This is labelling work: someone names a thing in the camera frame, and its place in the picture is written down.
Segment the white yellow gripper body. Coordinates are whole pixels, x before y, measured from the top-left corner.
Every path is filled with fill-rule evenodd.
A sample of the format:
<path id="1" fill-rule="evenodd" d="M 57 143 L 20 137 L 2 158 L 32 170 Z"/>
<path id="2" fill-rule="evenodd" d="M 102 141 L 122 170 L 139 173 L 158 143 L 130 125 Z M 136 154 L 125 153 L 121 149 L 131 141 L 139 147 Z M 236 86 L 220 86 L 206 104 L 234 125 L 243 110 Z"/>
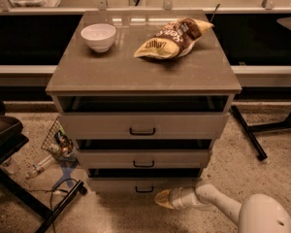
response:
<path id="1" fill-rule="evenodd" d="M 156 204 L 167 209 L 183 210 L 197 205 L 192 187 L 174 187 L 160 191 L 154 198 Z"/>

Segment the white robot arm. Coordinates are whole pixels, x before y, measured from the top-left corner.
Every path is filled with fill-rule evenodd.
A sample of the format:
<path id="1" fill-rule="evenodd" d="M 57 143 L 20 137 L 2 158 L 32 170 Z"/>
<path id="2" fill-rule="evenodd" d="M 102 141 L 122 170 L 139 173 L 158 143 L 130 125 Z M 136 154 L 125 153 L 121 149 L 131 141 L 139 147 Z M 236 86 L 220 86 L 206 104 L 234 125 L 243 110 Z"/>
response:
<path id="1" fill-rule="evenodd" d="M 214 185 L 198 182 L 194 187 L 174 187 L 159 192 L 154 201 L 161 207 L 183 210 L 217 208 L 238 227 L 238 233 L 291 233 L 291 216 L 272 197 L 253 194 L 240 203 Z"/>

